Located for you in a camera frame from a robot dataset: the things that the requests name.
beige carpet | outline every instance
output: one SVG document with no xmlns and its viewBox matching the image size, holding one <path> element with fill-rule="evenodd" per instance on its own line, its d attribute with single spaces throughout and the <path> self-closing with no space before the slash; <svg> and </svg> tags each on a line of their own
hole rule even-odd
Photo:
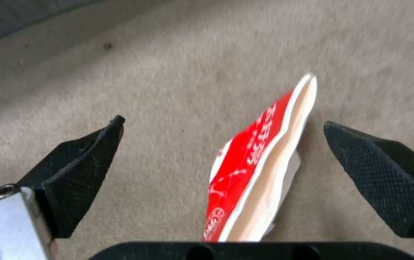
<svg viewBox="0 0 414 260">
<path fill-rule="evenodd" d="M 110 42 L 113 48 L 103 49 Z M 311 71 L 301 170 L 267 241 L 413 252 L 330 152 L 333 120 L 414 149 L 414 1 L 108 0 L 0 40 L 0 185 L 116 114 L 126 132 L 59 259 L 118 242 L 200 240 L 218 148 Z"/>
</svg>

screw hole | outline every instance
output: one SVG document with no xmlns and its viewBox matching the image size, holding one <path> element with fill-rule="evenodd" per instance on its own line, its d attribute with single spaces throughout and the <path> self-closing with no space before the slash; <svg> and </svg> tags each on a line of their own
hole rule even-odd
<svg viewBox="0 0 414 260">
<path fill-rule="evenodd" d="M 205 245 L 195 245 L 188 251 L 186 260 L 214 260 L 214 254 Z"/>
<path fill-rule="evenodd" d="M 294 247 L 294 249 L 292 250 L 292 259 L 321 260 L 316 248 L 307 245 L 299 245 Z"/>
</svg>

knurled grip surface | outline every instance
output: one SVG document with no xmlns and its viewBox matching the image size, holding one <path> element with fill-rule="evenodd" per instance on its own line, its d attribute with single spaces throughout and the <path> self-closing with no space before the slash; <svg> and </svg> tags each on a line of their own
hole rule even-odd
<svg viewBox="0 0 414 260">
<path fill-rule="evenodd" d="M 333 122 L 324 134 L 359 192 L 400 237 L 414 237 L 414 151 Z"/>
<path fill-rule="evenodd" d="M 58 145 L 27 173 L 19 186 L 35 195 L 54 238 L 68 238 L 90 208 L 119 145 L 125 119 Z"/>
</svg>

food packaging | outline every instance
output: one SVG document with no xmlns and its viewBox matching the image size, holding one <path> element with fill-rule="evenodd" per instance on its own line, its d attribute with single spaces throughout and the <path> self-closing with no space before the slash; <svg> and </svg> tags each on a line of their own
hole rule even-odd
<svg viewBox="0 0 414 260">
<path fill-rule="evenodd" d="M 204 241 L 257 242 L 273 228 L 301 164 L 296 147 L 316 89 L 316 76 L 306 74 L 220 149 L 210 173 Z"/>
</svg>

logo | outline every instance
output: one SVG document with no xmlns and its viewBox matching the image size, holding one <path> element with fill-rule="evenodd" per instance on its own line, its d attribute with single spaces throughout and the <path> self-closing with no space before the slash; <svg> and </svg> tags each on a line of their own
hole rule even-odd
<svg viewBox="0 0 414 260">
<path fill-rule="evenodd" d="M 208 241 L 214 235 L 215 230 L 217 230 L 220 221 L 223 220 L 225 216 L 225 211 L 222 208 L 214 208 L 210 215 L 207 218 L 206 226 L 204 229 L 204 240 Z"/>
</svg>

